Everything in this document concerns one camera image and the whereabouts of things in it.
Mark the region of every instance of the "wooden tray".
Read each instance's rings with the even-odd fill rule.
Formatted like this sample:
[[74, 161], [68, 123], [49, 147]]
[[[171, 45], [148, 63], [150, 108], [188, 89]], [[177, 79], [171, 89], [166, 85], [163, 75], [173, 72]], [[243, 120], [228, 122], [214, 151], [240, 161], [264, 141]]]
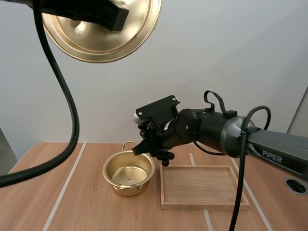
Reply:
[[[160, 168], [161, 209], [233, 210], [237, 178], [231, 166]], [[240, 210], [250, 204], [242, 194]]]

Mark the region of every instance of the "tray rim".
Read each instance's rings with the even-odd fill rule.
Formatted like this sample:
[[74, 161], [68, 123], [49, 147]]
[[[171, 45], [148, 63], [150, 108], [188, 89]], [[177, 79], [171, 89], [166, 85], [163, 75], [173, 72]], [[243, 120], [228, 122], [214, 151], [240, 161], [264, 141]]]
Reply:
[[[215, 206], [229, 206], [231, 210], [232, 207], [234, 207], [234, 203], [224, 203], [224, 204], [204, 204], [204, 203], [175, 203], [175, 202], [165, 202], [164, 199], [164, 180], [163, 180], [163, 172], [164, 172], [164, 169], [170, 169], [170, 168], [177, 168], [177, 169], [185, 169], [185, 168], [201, 168], [201, 169], [204, 169], [204, 168], [207, 168], [207, 169], [225, 169], [225, 170], [228, 170], [230, 171], [231, 173], [231, 179], [232, 179], [232, 182], [235, 186], [235, 188], [237, 188], [237, 183], [238, 183], [238, 180], [237, 180], [237, 177], [233, 171], [233, 168], [230, 166], [230, 165], [217, 165], [217, 166], [214, 166], [214, 165], [210, 165], [210, 166], [202, 166], [202, 165], [169, 165], [167, 167], [163, 167], [163, 166], [160, 166], [160, 203], [161, 203], [161, 209], [175, 209], [175, 208], [171, 208], [171, 207], [181, 207], [181, 206], [186, 206], [186, 205], [190, 205], [190, 206], [195, 206], [196, 208], [198, 208], [198, 210], [208, 210], [208, 209], [211, 209], [211, 207], [215, 207]], [[243, 192], [242, 193], [242, 198], [243, 198], [243, 202], [241, 202], [241, 206], [240, 206], [240, 210], [249, 210], [250, 208], [250, 204], [249, 204], [249, 201], [245, 195], [245, 193]]]

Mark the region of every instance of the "wooden table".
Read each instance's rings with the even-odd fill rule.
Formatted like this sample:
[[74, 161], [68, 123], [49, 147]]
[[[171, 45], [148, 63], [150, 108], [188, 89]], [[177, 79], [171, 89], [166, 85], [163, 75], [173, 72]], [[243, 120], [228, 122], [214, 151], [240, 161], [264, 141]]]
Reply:
[[[66, 143], [33, 146], [12, 172], [55, 157]], [[80, 143], [56, 169], [0, 189], [0, 231], [227, 231], [232, 211], [160, 209], [160, 163], [140, 195], [115, 194], [104, 179], [105, 160], [121, 144]], [[211, 156], [193, 145], [174, 148], [175, 165], [230, 165], [237, 160]], [[240, 211], [237, 231], [307, 231], [308, 196], [292, 194], [288, 174], [247, 158], [244, 192], [252, 205]]]

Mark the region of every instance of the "black cable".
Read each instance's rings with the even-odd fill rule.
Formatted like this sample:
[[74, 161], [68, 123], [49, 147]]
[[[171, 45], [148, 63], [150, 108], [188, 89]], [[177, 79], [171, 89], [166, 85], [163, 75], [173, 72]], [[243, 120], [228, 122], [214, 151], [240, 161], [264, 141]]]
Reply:
[[8, 185], [16, 184], [16, 183], [37, 177], [39, 175], [42, 175], [52, 170], [53, 168], [63, 163], [70, 156], [70, 154], [74, 151], [77, 145], [77, 142], [78, 142], [79, 118], [77, 114], [77, 109], [76, 109], [73, 97], [59, 69], [59, 66], [48, 45], [48, 41], [46, 39], [46, 35], [44, 31], [42, 12], [40, 9], [39, 2], [40, 2], [39, 0], [33, 0], [33, 15], [34, 15], [34, 20], [35, 20], [35, 26], [37, 29], [38, 37], [41, 42], [42, 48], [45, 52], [45, 55], [49, 61], [49, 64], [51, 65], [51, 68], [54, 74], [56, 75], [59, 85], [67, 100], [67, 103], [68, 103], [68, 106], [71, 112], [71, 116], [72, 116], [72, 123], [73, 123], [72, 134], [71, 134], [71, 138], [70, 138], [70, 141], [67, 147], [58, 156], [36, 167], [32, 167], [32, 168], [29, 168], [23, 171], [15, 172], [15, 173], [12, 173], [6, 176], [1, 176], [0, 177], [0, 187], [5, 187]]
[[193, 143], [194, 143], [194, 145], [197, 146], [197, 148], [199, 148], [201, 151], [203, 151], [207, 154], [210, 154], [210, 155], [225, 155], [223, 153], [214, 153], [214, 152], [208, 151], [208, 150], [204, 149], [203, 147], [201, 147], [196, 141], [194, 141]]
[[[267, 106], [259, 106], [252, 109], [248, 115], [245, 117], [242, 123], [242, 132], [246, 131], [248, 128], [248, 123], [253, 116], [253, 114], [260, 110], [266, 110], [268, 113], [268, 119], [266, 121], [264, 130], [267, 130], [270, 124], [270, 118], [271, 113], [270, 109]], [[241, 150], [240, 150], [240, 166], [239, 166], [239, 177], [238, 177], [238, 184], [237, 184], [237, 190], [236, 190], [236, 197], [235, 197], [235, 203], [234, 203], [234, 210], [232, 214], [232, 219], [229, 227], [229, 231], [234, 231], [236, 220], [239, 214], [240, 204], [241, 204], [241, 198], [242, 198], [242, 191], [243, 191], [243, 184], [244, 184], [244, 171], [245, 171], [245, 155], [246, 155], [246, 136], [247, 133], [244, 132], [241, 137]]]

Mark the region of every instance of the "robotic arm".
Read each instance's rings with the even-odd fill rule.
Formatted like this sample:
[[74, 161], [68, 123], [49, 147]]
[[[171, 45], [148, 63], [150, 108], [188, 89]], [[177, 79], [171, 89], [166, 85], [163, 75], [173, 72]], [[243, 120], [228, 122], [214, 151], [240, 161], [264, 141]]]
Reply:
[[[26, 4], [33, 8], [32, 0], [5, 0]], [[39, 0], [42, 13], [86, 21], [121, 31], [129, 10], [110, 0]]]
[[242, 131], [244, 117], [226, 111], [218, 98], [222, 113], [213, 103], [206, 109], [177, 111], [180, 102], [171, 95], [136, 110], [135, 122], [141, 130], [142, 142], [133, 148], [135, 155], [150, 153], [168, 166], [173, 147], [198, 141], [232, 158], [240, 157], [241, 136], [246, 132], [246, 155], [308, 181], [308, 138], [256, 128], [252, 121]]

